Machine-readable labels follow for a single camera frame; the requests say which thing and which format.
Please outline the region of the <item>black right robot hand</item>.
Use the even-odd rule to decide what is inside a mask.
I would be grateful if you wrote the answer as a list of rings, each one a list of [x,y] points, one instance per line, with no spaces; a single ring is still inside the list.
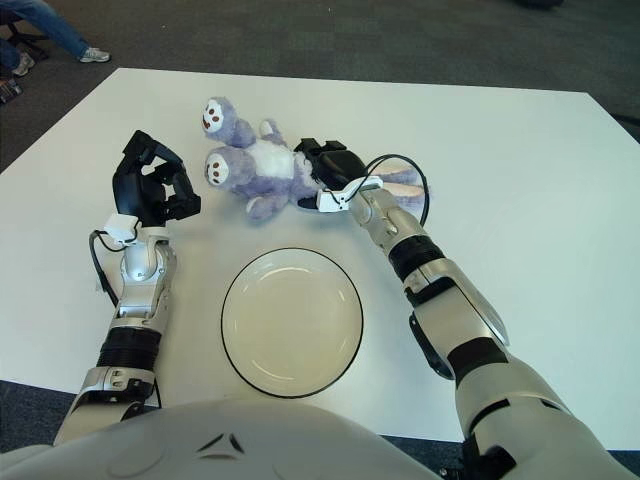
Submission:
[[[295,204],[322,213],[348,210],[355,192],[350,184],[366,174],[362,160],[336,140],[320,145],[313,138],[303,138],[294,155],[300,174],[291,190]]]

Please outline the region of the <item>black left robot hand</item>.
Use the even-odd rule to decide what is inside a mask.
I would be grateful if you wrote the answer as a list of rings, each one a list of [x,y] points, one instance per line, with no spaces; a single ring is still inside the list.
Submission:
[[[119,214],[137,217],[143,227],[164,227],[201,212],[201,197],[171,149],[136,130],[123,154],[112,178]]]

